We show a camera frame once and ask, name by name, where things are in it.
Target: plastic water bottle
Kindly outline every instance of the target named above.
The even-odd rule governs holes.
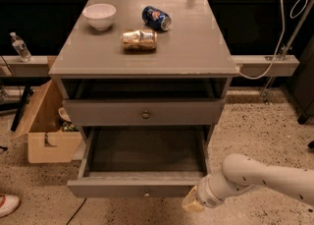
[[[10,33],[12,46],[17,50],[23,62],[29,62],[31,55],[24,41],[14,32]]]

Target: white bowl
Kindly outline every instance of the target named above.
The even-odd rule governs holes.
[[[110,4],[94,4],[83,9],[86,21],[97,30],[106,30],[114,22],[116,8]]]

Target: shoe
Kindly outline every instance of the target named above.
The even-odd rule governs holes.
[[[20,205],[20,199],[16,196],[0,194],[0,217],[15,211]]]

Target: speckled floor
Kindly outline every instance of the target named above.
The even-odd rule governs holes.
[[[280,89],[270,90],[269,100],[265,105],[254,88],[228,92],[209,145],[212,171],[234,152],[267,164],[314,169],[314,153],[307,148],[314,140],[314,120],[299,125]],[[18,195],[22,204],[0,224],[67,224],[83,201],[66,187],[79,162],[29,164],[26,138],[10,141],[12,120],[13,115],[0,118],[0,145],[9,147],[0,155],[0,193]],[[314,224],[313,207],[265,188],[198,214],[183,211],[181,204],[181,198],[88,198],[71,224]]]

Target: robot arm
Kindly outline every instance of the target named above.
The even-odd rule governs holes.
[[[241,154],[231,154],[222,170],[200,180],[183,200],[187,211],[216,207],[227,197],[236,197],[263,186],[314,206],[314,170],[269,166]]]

